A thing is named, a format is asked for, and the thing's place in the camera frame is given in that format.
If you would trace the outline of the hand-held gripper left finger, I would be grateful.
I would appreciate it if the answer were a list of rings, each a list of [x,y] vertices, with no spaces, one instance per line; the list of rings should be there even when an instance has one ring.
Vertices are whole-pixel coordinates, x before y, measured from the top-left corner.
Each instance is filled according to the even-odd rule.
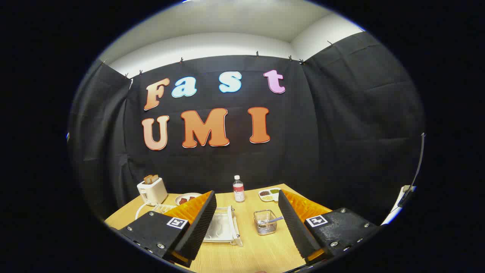
[[[111,229],[148,254],[190,267],[216,208],[216,194],[209,191],[165,213],[149,211],[123,228]]]

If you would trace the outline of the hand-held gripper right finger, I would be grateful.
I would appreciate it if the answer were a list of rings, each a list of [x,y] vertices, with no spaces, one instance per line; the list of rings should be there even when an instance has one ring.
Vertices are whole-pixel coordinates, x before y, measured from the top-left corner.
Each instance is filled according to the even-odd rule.
[[[287,190],[279,190],[278,206],[306,265],[338,259],[381,230],[346,207],[331,210]]]

